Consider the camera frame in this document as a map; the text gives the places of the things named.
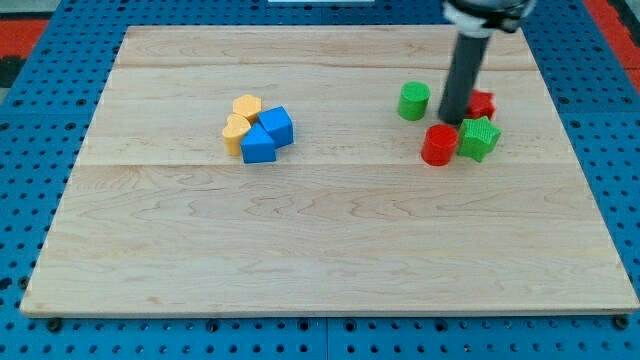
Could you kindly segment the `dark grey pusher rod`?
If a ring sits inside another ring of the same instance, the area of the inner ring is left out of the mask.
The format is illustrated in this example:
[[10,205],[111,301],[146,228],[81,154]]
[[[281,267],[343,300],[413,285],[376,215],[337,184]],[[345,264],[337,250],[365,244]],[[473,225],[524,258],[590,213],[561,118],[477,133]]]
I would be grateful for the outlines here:
[[489,37],[458,34],[438,109],[444,123],[459,125],[464,119],[488,44]]

